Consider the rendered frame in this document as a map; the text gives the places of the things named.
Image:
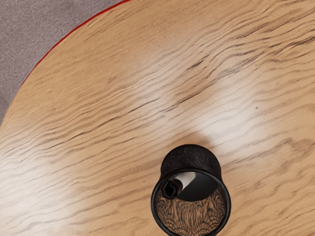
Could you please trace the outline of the black mesh pen holder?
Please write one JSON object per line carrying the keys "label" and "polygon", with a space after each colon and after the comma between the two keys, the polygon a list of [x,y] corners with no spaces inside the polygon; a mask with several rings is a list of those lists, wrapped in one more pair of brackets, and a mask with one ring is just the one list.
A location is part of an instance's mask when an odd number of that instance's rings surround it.
{"label": "black mesh pen holder", "polygon": [[[196,178],[176,198],[166,199],[162,187],[183,172],[195,172]],[[230,217],[231,198],[215,155],[194,144],[171,150],[161,164],[151,210],[156,223],[169,236],[217,236]]]}

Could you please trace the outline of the white pen with black cap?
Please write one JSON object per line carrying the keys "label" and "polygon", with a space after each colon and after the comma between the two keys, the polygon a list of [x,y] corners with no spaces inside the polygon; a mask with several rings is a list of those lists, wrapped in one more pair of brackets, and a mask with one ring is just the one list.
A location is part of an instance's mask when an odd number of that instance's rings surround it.
{"label": "white pen with black cap", "polygon": [[176,174],[162,187],[163,196],[169,200],[176,198],[195,178],[195,172],[183,172]]}

